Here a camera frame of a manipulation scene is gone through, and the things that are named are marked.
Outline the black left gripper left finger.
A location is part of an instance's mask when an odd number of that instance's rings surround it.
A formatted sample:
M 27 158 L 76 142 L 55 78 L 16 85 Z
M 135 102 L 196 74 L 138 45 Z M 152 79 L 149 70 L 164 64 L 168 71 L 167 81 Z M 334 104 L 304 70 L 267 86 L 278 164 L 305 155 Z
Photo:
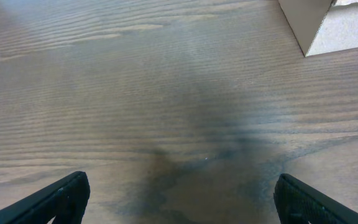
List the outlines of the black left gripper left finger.
M 80 224 L 89 198 L 88 177 L 76 171 L 0 210 L 0 224 Z

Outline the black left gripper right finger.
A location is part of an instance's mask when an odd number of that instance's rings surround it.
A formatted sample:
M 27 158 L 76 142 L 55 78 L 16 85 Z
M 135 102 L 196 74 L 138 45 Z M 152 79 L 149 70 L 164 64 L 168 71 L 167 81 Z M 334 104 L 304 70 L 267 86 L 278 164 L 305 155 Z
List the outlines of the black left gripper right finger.
M 281 174 L 273 193 L 281 224 L 358 224 L 358 213 L 290 174 Z

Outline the cardboard box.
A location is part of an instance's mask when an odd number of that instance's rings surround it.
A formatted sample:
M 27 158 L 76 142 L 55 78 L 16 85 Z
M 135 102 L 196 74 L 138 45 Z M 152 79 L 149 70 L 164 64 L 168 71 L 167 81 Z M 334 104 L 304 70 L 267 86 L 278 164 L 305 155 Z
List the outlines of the cardboard box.
M 305 57 L 358 48 L 358 0 L 279 0 Z

